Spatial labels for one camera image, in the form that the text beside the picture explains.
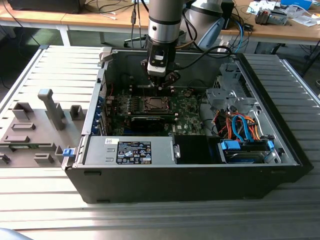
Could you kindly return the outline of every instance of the metal bracket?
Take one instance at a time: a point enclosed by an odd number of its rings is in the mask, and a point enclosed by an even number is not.
[[[174,157],[175,157],[176,159],[181,158],[180,146],[179,146],[179,144],[173,146],[173,153],[174,153]]]
[[[100,65],[112,58],[112,47],[104,46],[101,48],[101,52],[99,53]]]

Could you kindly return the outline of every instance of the wooden table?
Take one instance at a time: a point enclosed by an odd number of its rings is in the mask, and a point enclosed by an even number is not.
[[[304,26],[292,19],[289,19],[286,25],[259,25],[255,23],[255,15],[246,13],[252,0],[236,0],[236,8],[245,23],[253,25],[253,32],[250,40],[256,42],[271,42],[284,44],[306,44],[314,45],[320,39],[320,26]],[[311,12],[320,12],[320,7],[312,6]],[[239,30],[234,26],[229,30],[231,35],[237,35]]]
[[[107,4],[116,3],[115,0],[108,0]],[[130,5],[128,2],[121,3],[117,6],[106,7],[105,9],[113,10],[120,6]],[[245,14],[247,5],[250,0],[236,0],[237,9],[240,16],[245,19],[246,23],[254,26],[250,42],[267,42],[267,43],[284,43],[284,44],[303,44],[303,45],[316,45],[320,39],[319,26],[307,27],[299,24],[292,19],[288,20],[287,25],[258,25],[255,24],[255,16],[253,14]],[[105,0],[99,0],[99,5],[105,4]],[[89,12],[83,10],[81,14],[65,14],[56,12],[41,12],[41,11],[15,11],[12,10],[9,4],[6,4],[11,14],[24,26],[30,28],[47,28],[58,29],[60,31],[63,44],[65,46],[71,45],[71,38],[69,30],[77,31],[93,31],[93,32],[114,32],[114,33],[130,33],[132,25],[130,22],[133,7],[124,8],[116,11],[117,20],[110,19],[101,14],[93,13],[97,11],[96,4],[88,6],[88,9],[93,11]],[[319,11],[318,8],[311,8],[310,11]],[[148,13],[143,5],[140,5],[140,18],[141,18],[141,33],[148,33]],[[5,8],[0,4],[0,25],[2,26],[15,26],[19,25],[7,13]],[[134,33],[139,33],[138,20],[134,27]],[[238,35],[239,30],[233,26],[228,30],[222,30],[220,37],[225,41],[231,41]]]

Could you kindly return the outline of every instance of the white sticker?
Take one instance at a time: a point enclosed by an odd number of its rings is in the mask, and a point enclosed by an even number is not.
[[[28,146],[11,146],[12,149],[28,149]]]
[[[118,144],[119,138],[106,138],[104,144]]]

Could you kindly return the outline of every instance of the computer case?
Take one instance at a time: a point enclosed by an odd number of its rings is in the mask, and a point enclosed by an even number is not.
[[[13,10],[50,11],[78,14],[86,0],[8,0]]]

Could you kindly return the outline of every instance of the sticker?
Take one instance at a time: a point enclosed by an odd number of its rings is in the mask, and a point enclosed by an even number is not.
[[[118,144],[119,138],[106,138],[104,144]]]
[[[11,149],[29,149],[29,146],[10,146]]]
[[[117,138],[117,164],[151,164],[152,151],[150,141],[119,141]]]

